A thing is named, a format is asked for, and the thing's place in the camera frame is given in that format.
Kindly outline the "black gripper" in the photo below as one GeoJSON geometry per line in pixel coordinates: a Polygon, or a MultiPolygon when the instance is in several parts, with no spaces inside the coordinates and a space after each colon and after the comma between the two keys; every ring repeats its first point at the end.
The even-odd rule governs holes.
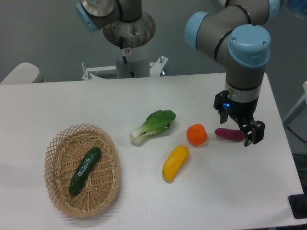
{"type": "Polygon", "coordinates": [[[230,116],[242,126],[242,131],[245,133],[245,147],[257,144],[264,137],[265,124],[253,119],[258,98],[257,90],[227,89],[215,95],[213,107],[218,111],[220,124],[224,124],[230,116]]]}

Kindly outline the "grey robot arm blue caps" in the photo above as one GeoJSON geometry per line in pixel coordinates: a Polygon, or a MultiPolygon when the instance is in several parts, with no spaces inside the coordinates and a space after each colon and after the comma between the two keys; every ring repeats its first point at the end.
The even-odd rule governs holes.
{"type": "MultiPolygon", "coordinates": [[[[187,21],[184,37],[194,49],[226,68],[225,89],[216,94],[214,109],[220,122],[233,119],[245,136],[245,146],[264,137],[265,125],[255,121],[265,66],[270,58],[271,37],[263,25],[280,7],[277,0],[225,0],[215,15],[197,12],[187,21]]],[[[117,48],[119,78],[150,77],[146,46],[156,25],[139,0],[82,0],[75,9],[89,31],[102,30],[117,48]]]]}

